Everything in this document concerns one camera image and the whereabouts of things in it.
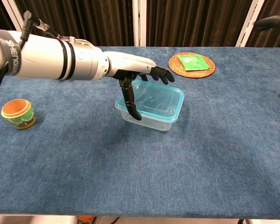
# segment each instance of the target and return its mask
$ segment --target green packet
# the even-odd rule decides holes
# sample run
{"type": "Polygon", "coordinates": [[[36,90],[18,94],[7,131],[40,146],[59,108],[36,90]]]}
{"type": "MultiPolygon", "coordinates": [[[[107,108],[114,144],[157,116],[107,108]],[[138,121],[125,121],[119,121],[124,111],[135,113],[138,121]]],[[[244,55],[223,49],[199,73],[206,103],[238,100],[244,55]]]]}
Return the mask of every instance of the green packet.
{"type": "Polygon", "coordinates": [[[210,67],[201,55],[178,55],[186,71],[209,70],[210,67]]]}

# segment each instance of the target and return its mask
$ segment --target round rattan mat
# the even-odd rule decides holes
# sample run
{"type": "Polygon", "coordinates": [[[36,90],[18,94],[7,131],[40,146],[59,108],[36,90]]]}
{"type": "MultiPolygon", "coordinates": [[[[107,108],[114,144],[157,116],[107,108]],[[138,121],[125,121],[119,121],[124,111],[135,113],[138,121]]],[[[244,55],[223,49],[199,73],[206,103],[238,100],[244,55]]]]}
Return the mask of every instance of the round rattan mat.
{"type": "Polygon", "coordinates": [[[181,53],[173,55],[169,59],[170,69],[180,76],[187,77],[187,78],[204,78],[204,77],[210,76],[215,71],[214,62],[210,58],[205,57],[204,55],[201,55],[201,56],[209,65],[209,67],[210,67],[209,70],[186,71],[184,66],[182,65],[181,61],[179,60],[178,55],[199,55],[199,54],[190,53],[190,52],[181,52],[181,53]]]}

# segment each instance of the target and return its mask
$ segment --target transparent plastic container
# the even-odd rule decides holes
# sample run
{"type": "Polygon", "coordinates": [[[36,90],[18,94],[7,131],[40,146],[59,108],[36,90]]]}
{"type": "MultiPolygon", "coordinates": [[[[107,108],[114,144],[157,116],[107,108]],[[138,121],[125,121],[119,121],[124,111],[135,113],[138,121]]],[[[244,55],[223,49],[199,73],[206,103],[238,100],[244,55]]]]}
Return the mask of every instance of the transparent plastic container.
{"type": "Polygon", "coordinates": [[[184,93],[169,85],[142,80],[134,80],[132,86],[137,111],[142,116],[142,120],[136,120],[128,113],[123,94],[121,94],[115,106],[120,110],[123,119],[160,131],[168,131],[172,123],[178,119],[184,93]]]}

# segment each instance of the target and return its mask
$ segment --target yellow and green cup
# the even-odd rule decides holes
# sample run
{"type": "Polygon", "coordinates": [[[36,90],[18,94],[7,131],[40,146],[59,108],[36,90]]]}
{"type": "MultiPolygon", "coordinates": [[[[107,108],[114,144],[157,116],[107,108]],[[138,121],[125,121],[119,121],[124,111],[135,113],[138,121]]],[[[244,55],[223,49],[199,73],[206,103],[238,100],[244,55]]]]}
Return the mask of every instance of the yellow and green cup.
{"type": "Polygon", "coordinates": [[[6,103],[1,115],[17,129],[26,129],[36,122],[31,103],[25,99],[14,99],[6,103]]]}

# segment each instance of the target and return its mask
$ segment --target blue container lid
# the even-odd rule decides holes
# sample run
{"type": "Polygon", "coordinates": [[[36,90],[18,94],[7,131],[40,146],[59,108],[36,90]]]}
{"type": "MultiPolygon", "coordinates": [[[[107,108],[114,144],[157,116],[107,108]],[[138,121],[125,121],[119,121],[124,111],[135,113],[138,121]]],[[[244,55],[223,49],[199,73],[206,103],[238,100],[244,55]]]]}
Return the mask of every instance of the blue container lid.
{"type": "MultiPolygon", "coordinates": [[[[173,123],[178,119],[184,99],[182,90],[142,80],[132,81],[132,86],[137,111],[141,116],[167,123],[173,123]]],[[[127,112],[123,94],[119,96],[115,106],[127,112]]]]}

